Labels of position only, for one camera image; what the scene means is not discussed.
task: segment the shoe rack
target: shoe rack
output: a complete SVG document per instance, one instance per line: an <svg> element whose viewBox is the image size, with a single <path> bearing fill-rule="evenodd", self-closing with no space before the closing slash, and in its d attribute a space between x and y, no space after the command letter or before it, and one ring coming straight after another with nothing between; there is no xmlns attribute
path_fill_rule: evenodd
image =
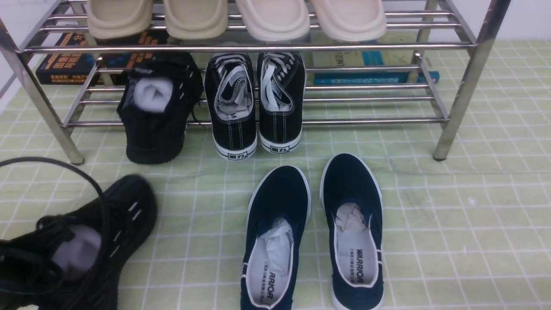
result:
<svg viewBox="0 0 551 310"><path fill-rule="evenodd" d="M44 118L48 127L52 131L56 140L59 142L67 157L73 164L84 163L84 157L79 152L78 147L71 139L72 130L76 127L121 127L120 121L97 121L81 120L80 116L86 106L89 105L112 105L113 108L118 105L119 100L91 100L93 93L121 93L124 87L114 86L110 74L121 74L123 68L105 68L101 54L116 54L124 52L155 52L155 51L181 51L181 52L276 52L276 51L358 51L358 50L414 50L414 56L410 65L407 66L371 66L371 67L327 67L327 68L308 68L309 72L375 72L375 71L409 71L409 79L406 84L373 84L373 85L327 85L327 86L309 86L306 88L305 109L308 109L309 103L373 103L373 102L409 102L425 101L431 104L435 115L432 117L391 117L391 118L372 118L372 119L323 119L323 120L304 120L307 126L347 126L347 125L383 125L383 124L441 124L442 134L436 145L433 157L437 161L446 159L457 130L461 124L463 116L467 110L471 97L477 86L484 65L488 59L493 47L496 35L501 27L503 18L507 12L511 0L491 0L484 24L477 36L468 27L466 21L461 16L452 0L418 0L425 2L424 10L416 11L394 11L386 12L389 22L388 30L414 29L418 30L416 42L396 43L396 44L365 44L342 42L334 45L316 45L316 44L264 44L258 45L240 44L237 46L226 45L141 45L141 46L98 46L95 40L88 34L86 25L86 13L84 0L58 0L52 9L47 12L43 19L38 23L34 31L19 47L14 43L6 27L0 19L0 52L11 65L16 77L21 81L26 92L36 108ZM435 22L435 18L444 22ZM239 21L241 15L231 14L230 20ZM418 19L417 22L411 22L411 19ZM149 30L165 31L166 26L163 22L162 14L154 14L153 20L156 21L149 27ZM315 13L310 12L311 31L320 28ZM60 25L60 22L74 21L75 25ZM431 29L453 29L458 39L450 42L428 41ZM44 42L50 33L83 32L89 46L44 46ZM231 24L227 31L246 31L245 26L241 24ZM463 80L457 91L455 101L449 111L446 110L442 99L438 95L436 87L430 78L427 83L415 83L419 74L429 77L427 66L423 59L423 52L426 50L467 50L470 55L467 68L463 75ZM29 60L37 54L92 54L96 60L88 79L77 94L67 116L61 120L52 107L51 102L38 83L31 68ZM101 75L104 81L103 85L91 85L93 77ZM423 89L426 95L411 95L411 90ZM332 90L364 90L369 91L369 97L348 97L348 98L309 98L308 92ZM393 96L375 96L377 90L392 91ZM208 121L197 123L190 121L189 125L209 125Z"/></svg>

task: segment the tiled floor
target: tiled floor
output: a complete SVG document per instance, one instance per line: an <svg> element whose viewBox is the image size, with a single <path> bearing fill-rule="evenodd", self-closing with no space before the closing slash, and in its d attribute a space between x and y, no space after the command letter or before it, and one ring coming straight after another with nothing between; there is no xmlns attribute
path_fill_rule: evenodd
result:
<svg viewBox="0 0 551 310"><path fill-rule="evenodd" d="M466 55L433 52L439 89L449 103ZM440 128L430 126L306 129L298 150L259 149L241 163L221 160L208 130L189 130L185 149L155 167L130 163L121 131L75 130L82 169L108 186L128 173L155 187L161 214L154 234L128 262L119 309L238 309L239 275L250 195L271 169L300 167L318 197L333 154L358 154L382 187L384 309L551 309L551 42L498 42L452 152L430 154ZM61 116L76 93L48 87ZM205 112L206 108L197 108ZM309 105L306 117L431 115L428 103ZM115 118L113 108L84 119ZM0 116L0 157L65 159L20 91ZM67 171L45 165L0 170L0 232L13 238L46 213L92 199ZM328 229L318 199L301 245L296 309L332 309Z"/></svg>

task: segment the black mesh sneaker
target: black mesh sneaker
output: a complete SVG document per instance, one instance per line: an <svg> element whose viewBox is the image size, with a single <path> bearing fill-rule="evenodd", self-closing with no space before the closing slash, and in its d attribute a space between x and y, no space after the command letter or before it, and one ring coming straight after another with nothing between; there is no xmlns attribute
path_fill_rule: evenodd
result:
<svg viewBox="0 0 551 310"><path fill-rule="evenodd" d="M231 161L256 150L252 62L247 54L214 54L205 74L205 93L214 145Z"/></svg>
<svg viewBox="0 0 551 310"><path fill-rule="evenodd" d="M373 173L352 154L336 155L323 171L320 198L329 225L333 305L380 309L382 197Z"/></svg>
<svg viewBox="0 0 551 310"><path fill-rule="evenodd" d="M128 159L161 164L178 156L187 119L202 93L201 72L189 53L163 53L133 69L117 108Z"/></svg>
<svg viewBox="0 0 551 310"><path fill-rule="evenodd" d="M292 151L302 134L306 69L298 53L258 56L260 142L276 154Z"/></svg>
<svg viewBox="0 0 551 310"><path fill-rule="evenodd" d="M278 167L260 181L249 202L242 310L293 308L299 247L310 205L306 177L296 167Z"/></svg>
<svg viewBox="0 0 551 310"><path fill-rule="evenodd" d="M117 310L122 268L157 218L151 186L138 175L127 175L102 193L85 173L47 158L18 158L0 167L25 161L72 170L93 185L99 198L68 214L43 217L35 231L0 242L0 296L9 300L7 309L33 304L39 310Z"/></svg>

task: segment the shoe insole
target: shoe insole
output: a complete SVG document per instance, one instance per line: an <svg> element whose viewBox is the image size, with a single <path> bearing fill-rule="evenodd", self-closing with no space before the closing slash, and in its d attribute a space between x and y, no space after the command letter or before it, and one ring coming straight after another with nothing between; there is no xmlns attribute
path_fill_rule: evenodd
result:
<svg viewBox="0 0 551 310"><path fill-rule="evenodd" d="M255 303L271 306L285 294L291 270L286 275L277 272L270 264L264 240L259 238L256 242L247 268L247 290Z"/></svg>
<svg viewBox="0 0 551 310"><path fill-rule="evenodd" d="M337 265L352 284L369 285L377 275L377 248L369 229L357 232L335 227Z"/></svg>

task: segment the white shoelace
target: white shoelace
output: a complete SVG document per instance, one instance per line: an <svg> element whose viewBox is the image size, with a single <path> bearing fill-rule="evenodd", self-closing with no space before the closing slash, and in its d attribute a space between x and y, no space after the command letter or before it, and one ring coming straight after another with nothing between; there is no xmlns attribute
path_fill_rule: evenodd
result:
<svg viewBox="0 0 551 310"><path fill-rule="evenodd" d="M266 54L266 60L264 62L264 76L262 77L261 84L260 84L260 93L261 93L261 102L264 103L264 107L266 110L275 112L287 112L291 110L291 105L278 105L276 101L276 97L274 96L274 89L272 86L272 78L274 78L274 72L276 71L277 67L281 67L282 73L280 76L277 76L278 80L282 80L282 78L285 77L285 74L288 73L288 70L291 69L290 65L286 65L283 62L283 59L285 57L291 57L289 62L291 65L295 61L295 57L291 53L267 53Z"/></svg>
<svg viewBox="0 0 551 310"><path fill-rule="evenodd" d="M222 71L224 69L225 66L227 66L228 64L230 63L239 63L240 66L236 66L235 68L233 68L230 72L227 72L223 77L222 77L222 81L220 82L220 87L218 88L218 91L217 91L217 94L216 94L216 98L217 98L217 101L218 103L227 103L226 100L220 100L221 99L221 95L222 95L222 92L226 89L226 87L228 86L228 84L231 83L231 81L235 78L235 75L236 74L240 74L244 72L244 75L246 76L246 68L245 66L243 65L243 63L245 62L245 58L242 57L241 55L235 55L235 54L232 54L232 55L224 55L224 56L220 56L216 59L216 64L218 65L218 75L222 75ZM237 94L237 98L235 100L235 102L233 104L240 104L240 103L244 103L244 106L242 107L243 109L246 108L246 102L243 100L243 97L245 96L245 93L244 93L244 89L240 89L240 93ZM223 112L223 113L226 113L228 115L231 115L232 113L235 112L235 108L230 108L230 109L226 109L226 108L220 108L220 106L218 106L218 110Z"/></svg>

